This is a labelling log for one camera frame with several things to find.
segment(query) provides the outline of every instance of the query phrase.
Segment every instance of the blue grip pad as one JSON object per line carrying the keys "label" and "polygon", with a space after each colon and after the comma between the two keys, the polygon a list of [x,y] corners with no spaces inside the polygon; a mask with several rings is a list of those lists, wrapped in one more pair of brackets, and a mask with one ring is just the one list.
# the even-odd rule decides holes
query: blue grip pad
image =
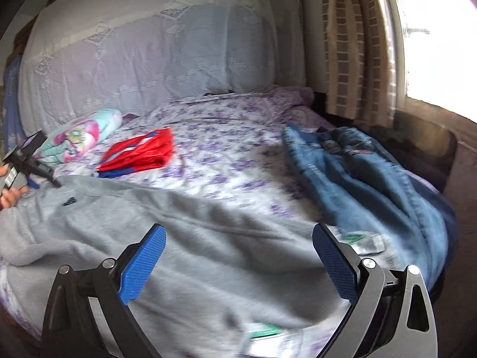
{"label": "blue grip pad", "polygon": [[357,276],[339,249],[336,239],[330,238],[320,225],[314,227],[312,238],[316,253],[330,275],[338,294],[353,304],[358,298]]}
{"label": "blue grip pad", "polygon": [[124,305],[128,305],[129,300],[137,299],[143,290],[147,278],[164,251],[165,238],[165,229],[157,225],[125,267],[119,289],[119,297]]}

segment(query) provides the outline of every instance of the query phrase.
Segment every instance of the gray blanket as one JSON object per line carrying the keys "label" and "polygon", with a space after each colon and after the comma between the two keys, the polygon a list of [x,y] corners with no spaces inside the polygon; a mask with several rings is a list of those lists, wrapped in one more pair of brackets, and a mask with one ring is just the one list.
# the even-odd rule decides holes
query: gray blanket
{"label": "gray blanket", "polygon": [[[236,357],[251,322],[334,329],[346,311],[312,246],[311,222],[108,179],[60,181],[0,214],[9,284],[39,329],[59,266],[96,267],[156,222],[167,230],[166,248],[129,305],[165,358]],[[64,206],[71,197],[77,202]]]}

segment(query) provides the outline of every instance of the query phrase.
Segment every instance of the green label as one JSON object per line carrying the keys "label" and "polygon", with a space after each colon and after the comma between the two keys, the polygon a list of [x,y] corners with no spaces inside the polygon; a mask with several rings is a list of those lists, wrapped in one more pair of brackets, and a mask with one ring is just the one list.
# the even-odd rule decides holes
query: green label
{"label": "green label", "polygon": [[271,337],[281,333],[281,329],[270,323],[254,323],[250,327],[249,338]]}
{"label": "green label", "polygon": [[359,234],[350,234],[350,235],[345,235],[344,236],[344,241],[349,243],[350,245],[362,240],[364,236],[359,235]]}

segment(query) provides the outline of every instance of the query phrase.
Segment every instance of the finger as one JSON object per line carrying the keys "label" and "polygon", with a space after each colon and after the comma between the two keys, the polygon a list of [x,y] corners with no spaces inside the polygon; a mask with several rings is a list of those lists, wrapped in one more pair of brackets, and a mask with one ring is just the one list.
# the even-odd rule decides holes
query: finger
{"label": "finger", "polygon": [[10,205],[9,207],[15,206],[15,204],[17,203],[17,198],[15,197],[15,194],[13,192],[4,189],[2,191],[2,194],[3,194],[3,197],[9,203],[9,205]]}
{"label": "finger", "polygon": [[5,197],[0,197],[0,205],[2,206],[3,209],[9,209],[10,208],[10,203]]}
{"label": "finger", "polygon": [[8,172],[8,164],[0,167],[0,176],[5,176]]}
{"label": "finger", "polygon": [[20,197],[20,190],[13,188],[13,189],[10,189],[10,193],[13,194],[13,197],[15,198],[15,203],[16,203],[16,201]]}

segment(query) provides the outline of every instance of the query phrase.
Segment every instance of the hand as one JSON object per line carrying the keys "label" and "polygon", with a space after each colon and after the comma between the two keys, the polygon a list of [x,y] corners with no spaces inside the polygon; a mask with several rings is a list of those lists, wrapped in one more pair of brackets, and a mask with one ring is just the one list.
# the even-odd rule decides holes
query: hand
{"label": "hand", "polygon": [[[2,166],[0,167],[0,177],[5,176],[8,172],[8,166]],[[0,197],[0,206],[2,209],[8,209],[10,207],[13,207],[17,204],[18,199],[20,198],[21,195],[25,194],[28,192],[28,187],[22,187],[19,190],[17,189],[3,189],[1,191],[1,197]]]}

